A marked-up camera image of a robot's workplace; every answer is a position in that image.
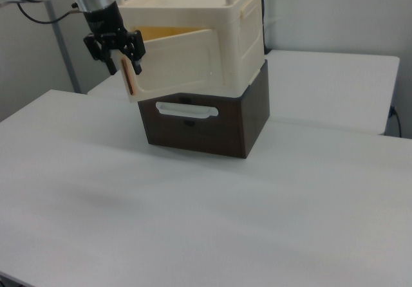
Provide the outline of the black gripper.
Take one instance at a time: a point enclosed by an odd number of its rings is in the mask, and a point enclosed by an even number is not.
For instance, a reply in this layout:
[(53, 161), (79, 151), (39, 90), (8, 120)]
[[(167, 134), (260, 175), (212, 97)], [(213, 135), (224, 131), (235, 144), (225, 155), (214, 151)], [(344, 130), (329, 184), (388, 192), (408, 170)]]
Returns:
[(111, 58), (111, 49), (123, 48), (122, 52), (131, 61), (135, 74), (141, 74), (141, 60), (145, 55), (141, 31), (128, 32), (124, 28), (117, 3), (94, 12), (84, 12), (84, 17), (91, 33), (83, 41), (92, 58), (103, 62), (109, 73), (114, 75), (117, 68)]

